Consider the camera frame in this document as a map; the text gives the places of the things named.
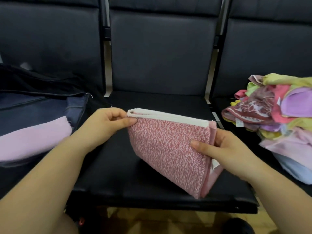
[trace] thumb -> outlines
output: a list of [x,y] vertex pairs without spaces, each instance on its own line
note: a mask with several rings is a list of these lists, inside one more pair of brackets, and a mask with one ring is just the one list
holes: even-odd
[[119,119],[116,121],[111,121],[111,125],[113,130],[117,131],[129,126],[134,125],[137,122],[137,119],[134,117],[127,117],[127,118],[123,118],[123,119]]
[[191,141],[191,146],[196,149],[198,152],[201,152],[209,157],[212,157],[218,160],[222,155],[222,149],[213,145],[202,143],[197,140]]

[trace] red and white patterned towel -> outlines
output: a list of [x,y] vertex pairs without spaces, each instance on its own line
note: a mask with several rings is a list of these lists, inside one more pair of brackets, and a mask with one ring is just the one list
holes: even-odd
[[129,128],[135,153],[196,199],[205,197],[223,168],[190,141],[214,144],[216,122],[145,109],[129,110],[128,116],[138,118]]

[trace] fingernail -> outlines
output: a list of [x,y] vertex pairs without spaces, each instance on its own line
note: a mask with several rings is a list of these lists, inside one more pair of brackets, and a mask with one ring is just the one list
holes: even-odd
[[197,148],[199,146],[199,142],[196,141],[196,140],[192,140],[191,141],[191,145],[194,147],[194,148]]
[[135,117],[129,118],[129,122],[131,125],[135,124],[138,120]]

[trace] forearm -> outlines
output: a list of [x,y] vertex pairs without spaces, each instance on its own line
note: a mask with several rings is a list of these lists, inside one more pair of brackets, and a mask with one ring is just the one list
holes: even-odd
[[281,233],[311,233],[312,198],[300,187],[269,166],[249,182]]
[[50,151],[0,200],[0,232],[49,233],[62,214],[86,154],[70,137]]

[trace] chair seat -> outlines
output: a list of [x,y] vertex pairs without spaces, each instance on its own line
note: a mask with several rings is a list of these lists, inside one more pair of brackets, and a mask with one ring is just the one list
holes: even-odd
[[[205,99],[199,96],[146,94],[115,91],[109,101],[127,111],[158,110],[214,120]],[[75,185],[75,193],[90,194],[97,205],[256,213],[257,200],[245,181],[223,171],[210,193],[196,200],[156,172],[134,153],[127,129],[118,131],[98,154],[87,161]]]
[[312,196],[312,185],[306,185],[302,183],[301,181],[296,180],[294,177],[292,177],[288,172],[286,172],[282,166],[279,164],[277,159],[273,156],[273,154],[261,147],[259,145],[261,139],[259,136],[254,133],[245,130],[245,128],[237,128],[232,123],[226,122],[221,117],[221,111],[224,108],[227,108],[230,105],[230,102],[235,101],[236,99],[230,99],[230,98],[213,98],[211,99],[211,103],[216,110],[216,113],[220,117],[222,121],[222,125],[226,130],[232,131],[237,137],[239,137],[247,146],[248,148],[255,153],[261,160],[263,160],[265,163],[267,163],[269,166],[271,166],[273,169],[278,171],[279,173],[283,174],[285,177],[290,179],[292,182],[297,184],[299,187],[301,187],[308,195]]

